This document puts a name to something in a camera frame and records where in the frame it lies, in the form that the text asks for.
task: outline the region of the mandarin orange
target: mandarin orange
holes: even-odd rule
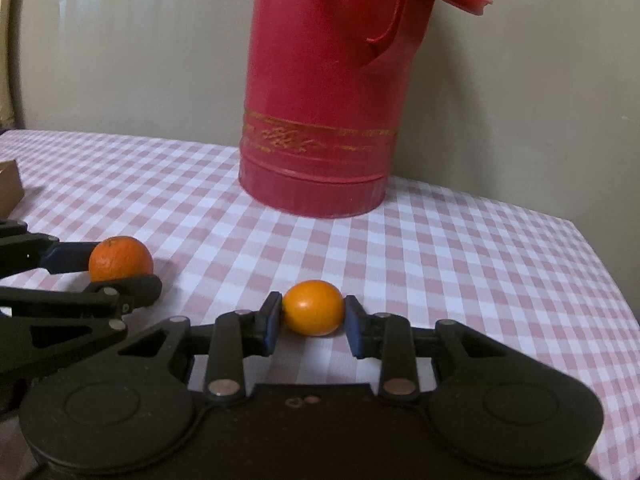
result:
[[[331,283],[311,280],[294,285],[282,299],[287,326],[306,336],[328,335],[344,320],[344,298]]]
[[[114,236],[100,242],[89,257],[92,282],[152,274],[154,261],[145,245],[130,236]]]

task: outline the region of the gold pattern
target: gold pattern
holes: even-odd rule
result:
[[[262,130],[260,136],[271,146],[281,150],[294,150],[299,153],[305,153],[308,150],[325,148],[322,142],[306,138],[302,132],[297,130],[272,128],[271,130]]]
[[[246,144],[247,146],[251,147],[251,148],[255,148],[256,150],[260,150],[263,153],[271,153],[271,148],[267,148],[266,146],[263,146],[261,144],[258,144],[257,142],[253,142],[251,139],[247,138],[247,137],[243,137],[242,141],[243,144]]]
[[[379,137],[379,136],[395,136],[398,134],[397,130],[352,130],[349,128],[333,128],[331,126],[322,126],[321,124],[306,124],[296,121],[286,121],[284,119],[278,119],[276,117],[269,117],[267,115],[254,112],[249,109],[245,109],[244,113],[251,118],[257,119],[267,124],[273,124],[274,126],[292,128],[296,126],[302,126],[304,128],[315,128],[318,130],[324,130],[328,133],[340,135],[340,136],[363,136],[363,137]]]
[[[337,146],[345,152],[370,152],[373,150],[373,146]]]

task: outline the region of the cardboard box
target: cardboard box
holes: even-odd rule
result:
[[[6,218],[24,196],[18,164],[15,160],[0,162],[0,218]]]

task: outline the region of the white wall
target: white wall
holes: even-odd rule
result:
[[[15,0],[28,128],[236,144],[252,0]],[[640,0],[436,10],[396,173],[574,220],[640,308]]]
[[[236,144],[253,0],[14,0],[28,128]]]

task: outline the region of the table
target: table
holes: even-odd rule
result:
[[[169,315],[213,322],[258,309],[270,290],[322,279],[368,312],[432,327],[455,319],[588,384],[606,421],[589,464],[607,479],[640,475],[640,328],[593,249],[567,220],[392,178],[382,206],[351,219],[297,218],[238,186],[238,150],[145,137],[15,130],[26,196],[14,218],[64,241],[132,235],[164,283],[159,302],[126,321],[136,331]],[[3,285],[82,290],[85,274],[44,270]],[[370,382],[379,363],[351,357],[344,335],[285,332],[272,358],[246,362],[259,381]],[[434,387],[420,360],[422,389]],[[202,363],[192,385],[202,381]],[[17,422],[0,427],[0,478],[32,465]]]

